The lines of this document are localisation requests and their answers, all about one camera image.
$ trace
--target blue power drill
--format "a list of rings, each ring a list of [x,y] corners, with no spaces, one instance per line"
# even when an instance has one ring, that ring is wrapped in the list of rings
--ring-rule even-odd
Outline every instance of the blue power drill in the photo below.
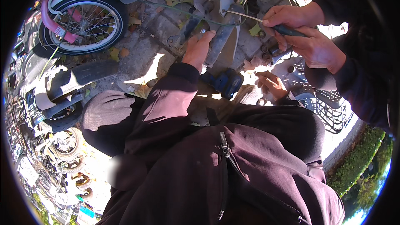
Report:
[[[227,69],[217,78],[214,78],[213,75],[211,75],[209,72],[206,72],[200,75],[200,79],[214,87],[216,91],[221,93],[223,98],[228,100],[239,91],[244,81],[243,75],[234,71],[233,69]]]

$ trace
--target screwdriver handle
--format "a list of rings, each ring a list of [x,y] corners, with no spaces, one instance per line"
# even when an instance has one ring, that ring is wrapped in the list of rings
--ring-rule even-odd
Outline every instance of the screwdriver handle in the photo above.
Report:
[[[295,31],[295,30],[288,29],[284,25],[276,25],[276,26],[273,27],[273,29],[275,31],[279,32],[282,35],[296,36],[296,37],[306,37],[306,35],[304,35],[303,33]]]

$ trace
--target sky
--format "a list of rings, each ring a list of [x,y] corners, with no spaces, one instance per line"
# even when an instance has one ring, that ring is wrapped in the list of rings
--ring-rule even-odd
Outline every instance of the sky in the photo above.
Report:
[[[387,166],[385,168],[385,172],[383,173],[383,177],[385,177],[385,181],[380,182],[380,185],[376,191],[378,195],[381,193],[383,186],[385,185],[386,178],[387,178],[389,170],[390,170],[390,162],[387,164]],[[365,213],[364,211],[361,210],[361,211],[357,212],[352,218],[350,218],[346,222],[344,222],[343,225],[360,225],[360,224],[362,224],[364,219],[367,217],[367,214],[368,213]]]

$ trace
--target hand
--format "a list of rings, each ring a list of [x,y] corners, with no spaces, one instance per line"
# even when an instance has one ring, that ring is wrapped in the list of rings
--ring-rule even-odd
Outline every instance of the hand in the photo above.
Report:
[[[271,7],[263,18],[265,31],[276,38],[279,49],[282,51],[287,49],[287,42],[280,33],[271,27],[280,24],[286,25],[290,28],[296,28],[303,25],[313,27],[318,24],[323,24],[324,22],[324,13],[316,2],[311,2],[302,7],[276,5]]]
[[[197,36],[190,38],[182,62],[192,65],[199,71],[199,73],[201,73],[203,63],[207,57],[208,46],[210,45],[212,38],[215,37],[215,34],[216,31],[212,30],[204,33],[200,40]]]
[[[310,68],[327,68],[336,74],[346,62],[344,54],[329,38],[317,29],[306,26],[295,30],[306,34],[308,38],[285,36],[288,44],[293,46],[293,51],[306,60]]]
[[[261,88],[263,93],[267,92],[267,89],[271,92],[275,100],[281,99],[287,95],[286,87],[283,82],[276,75],[269,71],[257,72],[258,87]]]

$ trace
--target screwdriver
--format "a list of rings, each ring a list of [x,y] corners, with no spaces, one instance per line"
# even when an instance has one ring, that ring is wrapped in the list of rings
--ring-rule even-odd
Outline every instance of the screwdriver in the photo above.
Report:
[[[246,14],[243,14],[243,13],[239,13],[239,12],[235,12],[235,11],[229,11],[229,10],[222,10],[222,11],[223,11],[223,12],[230,12],[230,13],[233,13],[233,14],[238,14],[238,15],[241,15],[241,16],[243,16],[243,17],[251,18],[251,19],[257,20],[258,22],[262,22],[261,19],[258,19],[258,18],[256,18],[256,17],[249,16],[249,15],[246,15]],[[297,36],[297,37],[306,37],[306,35],[304,35],[303,33],[298,32],[298,31],[295,31],[295,30],[288,29],[288,28],[286,28],[284,25],[276,25],[276,26],[274,26],[274,27],[272,27],[272,28],[273,28],[275,31],[277,31],[277,32],[279,32],[280,34],[282,34],[282,35]]]

